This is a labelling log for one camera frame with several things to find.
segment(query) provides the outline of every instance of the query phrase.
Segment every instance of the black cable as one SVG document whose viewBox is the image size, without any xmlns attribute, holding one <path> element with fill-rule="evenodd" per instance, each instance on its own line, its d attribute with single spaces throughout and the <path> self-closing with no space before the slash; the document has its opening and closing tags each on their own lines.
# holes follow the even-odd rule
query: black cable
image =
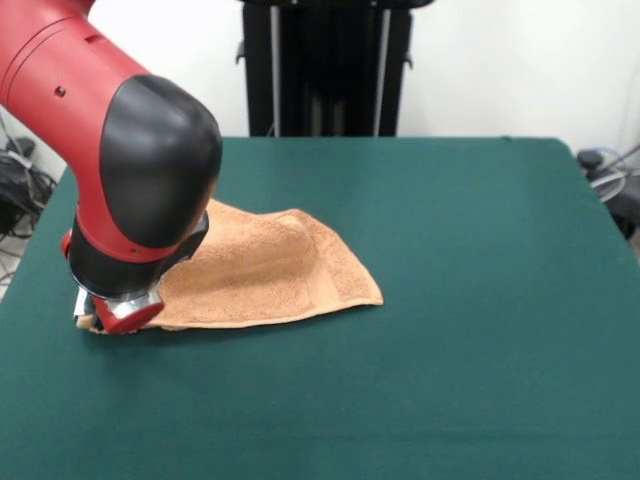
<svg viewBox="0 0 640 480">
<path fill-rule="evenodd" d="M 620 157 L 616 158 L 612 162 L 609 162 L 608 164 L 602 165 L 600 168 L 597 168 L 596 172 L 602 172 L 602 171 L 607 170 L 607 169 L 609 169 L 611 167 L 615 167 L 619 163 L 624 162 L 626 159 L 628 159 L 629 157 L 633 156 L 634 154 L 636 154 L 638 152 L 640 152 L 640 144 L 636 145 L 631 150 L 629 150 L 627 153 L 625 153 L 624 155 L 621 155 Z"/>
</svg>

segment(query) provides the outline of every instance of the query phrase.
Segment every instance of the silver metal part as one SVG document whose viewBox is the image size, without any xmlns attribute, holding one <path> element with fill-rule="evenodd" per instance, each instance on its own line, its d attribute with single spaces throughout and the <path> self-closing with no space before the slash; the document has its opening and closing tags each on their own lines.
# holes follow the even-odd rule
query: silver metal part
<svg viewBox="0 0 640 480">
<path fill-rule="evenodd" d="M 76 297 L 76 306 L 73 309 L 74 317 L 82 317 L 84 315 L 92 315 L 96 311 L 96 307 L 91 301 L 89 293 L 84 288 L 78 289 L 78 296 Z"/>
<path fill-rule="evenodd" d="M 280 9 L 271 7 L 271 73 L 273 76 L 273 136 L 279 137 L 280 120 Z"/>
<path fill-rule="evenodd" d="M 387 50 L 389 48 L 389 28 L 391 26 L 391 10 L 382 13 L 382 32 L 380 35 L 380 56 L 378 57 L 378 85 L 376 90 L 376 110 L 373 123 L 373 136 L 380 136 L 382 121 L 382 100 L 384 97 L 384 81 L 387 71 Z"/>
<path fill-rule="evenodd" d="M 134 298 L 133 300 L 128 301 L 119 301 L 119 300 L 105 300 L 107 308 L 113 313 L 113 315 L 121 320 L 123 318 L 128 317 L 140 310 L 150 307 L 152 305 L 156 305 L 158 303 L 162 303 L 162 298 L 160 298 L 160 294 L 158 293 L 158 289 L 154 287 L 149 290 L 146 294 Z"/>
</svg>

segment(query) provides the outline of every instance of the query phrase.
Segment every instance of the green table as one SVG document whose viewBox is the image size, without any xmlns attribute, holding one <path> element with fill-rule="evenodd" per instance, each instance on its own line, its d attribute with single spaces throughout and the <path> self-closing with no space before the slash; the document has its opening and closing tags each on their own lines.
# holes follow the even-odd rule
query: green table
<svg viewBox="0 0 640 480">
<path fill-rule="evenodd" d="M 75 195 L 0 306 L 0 478 L 640 478 L 640 272 L 560 142 L 226 140 L 219 199 L 310 212 L 386 299 L 244 331 L 77 331 Z"/>
</svg>

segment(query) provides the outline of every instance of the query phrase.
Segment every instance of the white wall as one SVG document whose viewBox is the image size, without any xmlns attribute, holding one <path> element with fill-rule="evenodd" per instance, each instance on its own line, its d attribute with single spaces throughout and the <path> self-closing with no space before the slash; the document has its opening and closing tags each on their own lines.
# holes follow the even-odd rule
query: white wall
<svg viewBox="0 0 640 480">
<path fill-rule="evenodd" d="M 93 23 L 247 135 L 236 0 L 98 0 Z M 400 135 L 553 136 L 574 150 L 640 141 L 638 0 L 436 0 L 415 12 Z M 14 124 L 16 132 L 19 127 Z M 54 173 L 63 163 L 40 157 Z"/>
<path fill-rule="evenodd" d="M 639 25 L 638 0 L 436 0 L 415 13 L 401 133 L 628 148 L 640 140 Z"/>
</svg>

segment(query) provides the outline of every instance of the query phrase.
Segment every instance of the orange towel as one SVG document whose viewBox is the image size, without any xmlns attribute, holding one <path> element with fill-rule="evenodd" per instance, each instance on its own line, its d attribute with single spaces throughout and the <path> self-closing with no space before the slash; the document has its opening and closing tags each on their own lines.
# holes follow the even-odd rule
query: orange towel
<svg viewBox="0 0 640 480">
<path fill-rule="evenodd" d="M 209 232 L 190 261 L 162 278 L 166 307 L 148 327 L 242 328 L 382 305 L 367 269 L 310 215 L 255 215 L 215 200 L 207 211 Z"/>
</svg>

